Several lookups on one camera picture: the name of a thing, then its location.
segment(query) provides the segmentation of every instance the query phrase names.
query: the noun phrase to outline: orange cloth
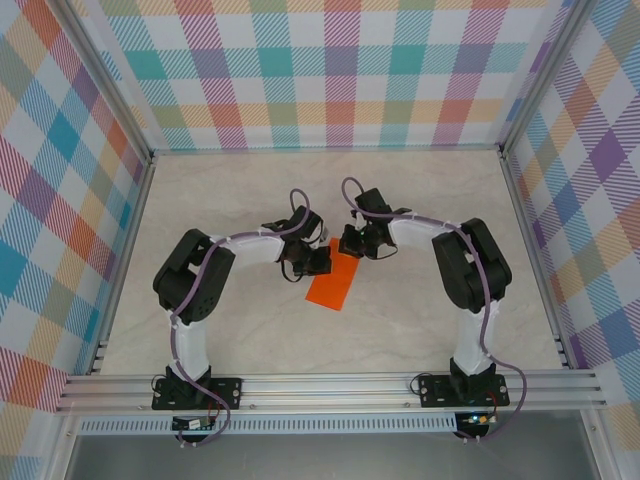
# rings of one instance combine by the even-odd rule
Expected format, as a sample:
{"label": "orange cloth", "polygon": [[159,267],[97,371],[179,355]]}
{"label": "orange cloth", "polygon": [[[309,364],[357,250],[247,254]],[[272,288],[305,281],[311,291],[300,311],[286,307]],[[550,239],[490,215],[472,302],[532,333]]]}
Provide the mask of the orange cloth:
{"label": "orange cloth", "polygon": [[331,273],[314,277],[306,297],[309,302],[337,311],[342,310],[360,261],[339,253],[339,243],[340,239],[331,239]]}

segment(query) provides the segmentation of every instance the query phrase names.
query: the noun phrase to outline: marble surface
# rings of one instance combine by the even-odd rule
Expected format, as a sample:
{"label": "marble surface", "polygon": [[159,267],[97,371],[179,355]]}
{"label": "marble surface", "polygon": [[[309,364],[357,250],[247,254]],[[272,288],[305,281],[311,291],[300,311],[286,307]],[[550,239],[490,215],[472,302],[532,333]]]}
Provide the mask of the marble surface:
{"label": "marble surface", "polygon": [[[288,192],[300,187],[339,237],[350,221],[340,194],[347,175],[378,187],[394,209],[482,218],[513,271],[494,353],[525,369],[560,368],[495,152],[324,152],[160,157],[102,374],[160,373],[170,361],[168,320],[151,284],[186,230],[225,235],[289,217]],[[340,312],[307,302],[310,283],[286,282],[276,264],[232,271],[207,319],[214,372],[448,369],[457,309],[431,253],[403,248],[360,261]]]}

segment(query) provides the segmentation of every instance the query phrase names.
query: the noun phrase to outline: plaid wall panel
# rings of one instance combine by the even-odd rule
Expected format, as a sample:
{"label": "plaid wall panel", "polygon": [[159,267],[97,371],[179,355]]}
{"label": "plaid wall panel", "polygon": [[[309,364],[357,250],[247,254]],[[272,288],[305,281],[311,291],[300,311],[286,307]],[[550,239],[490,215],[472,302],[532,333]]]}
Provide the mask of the plaid wall panel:
{"label": "plaid wall panel", "polygon": [[173,150],[494,144],[562,4],[74,1],[150,143]]}
{"label": "plaid wall panel", "polygon": [[640,1],[599,2],[515,154],[573,350],[640,467]]}
{"label": "plaid wall panel", "polygon": [[556,40],[556,38],[558,37],[558,34],[562,30],[562,27],[564,26],[564,22],[567,19],[567,16],[571,11],[571,7],[573,7],[575,2],[576,0],[562,1],[562,6],[558,10],[556,18],[554,19],[553,24],[551,25],[551,28],[549,29],[549,32],[547,33],[547,36],[545,37],[544,42],[542,43],[542,46],[538,51],[538,54],[536,55],[536,59],[531,64],[531,67],[529,68],[529,72],[527,73],[525,81],[522,83],[522,86],[518,91],[518,96],[516,97],[515,102],[513,102],[513,106],[509,111],[509,115],[507,115],[507,120],[504,122],[504,125],[502,126],[502,130],[500,131],[500,135],[498,136],[498,143],[504,143],[505,139],[507,138],[507,134],[511,129],[511,125],[513,125],[514,119],[520,112],[520,107],[522,107],[522,102],[524,102],[525,98],[527,98],[527,95],[531,91],[533,84],[538,78],[538,73],[540,72],[540,68],[542,67],[543,62],[547,59],[547,56],[551,52],[551,47],[553,45],[553,42]]}
{"label": "plaid wall panel", "polygon": [[0,478],[34,478],[97,334],[142,162],[44,0],[0,6]]}

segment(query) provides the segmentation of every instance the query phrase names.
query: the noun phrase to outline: red wire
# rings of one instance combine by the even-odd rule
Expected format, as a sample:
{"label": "red wire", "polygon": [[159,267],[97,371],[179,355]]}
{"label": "red wire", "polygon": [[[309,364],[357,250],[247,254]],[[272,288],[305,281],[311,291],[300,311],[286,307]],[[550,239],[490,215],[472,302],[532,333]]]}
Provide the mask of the red wire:
{"label": "red wire", "polygon": [[496,417],[496,420],[497,420],[498,419],[498,400],[496,399],[496,396],[493,394],[493,392],[488,391],[487,393],[491,397],[491,400],[493,400],[493,416]]}

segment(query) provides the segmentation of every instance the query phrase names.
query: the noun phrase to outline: black bracket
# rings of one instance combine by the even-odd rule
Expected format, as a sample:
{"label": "black bracket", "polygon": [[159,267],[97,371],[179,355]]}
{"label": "black bracket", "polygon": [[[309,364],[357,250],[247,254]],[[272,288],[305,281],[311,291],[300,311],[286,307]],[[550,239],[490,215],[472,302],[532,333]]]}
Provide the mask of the black bracket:
{"label": "black bracket", "polygon": [[506,407],[509,391],[503,375],[493,375],[481,392],[461,399],[450,375],[420,375],[417,392],[422,408],[434,407]]}
{"label": "black bracket", "polygon": [[[222,398],[229,409],[238,410],[242,399],[242,379],[233,377],[212,378],[211,368],[197,381],[199,385]],[[153,385],[152,410],[204,410],[217,411],[218,404],[208,395],[178,377],[171,368],[166,378],[159,378]]]}

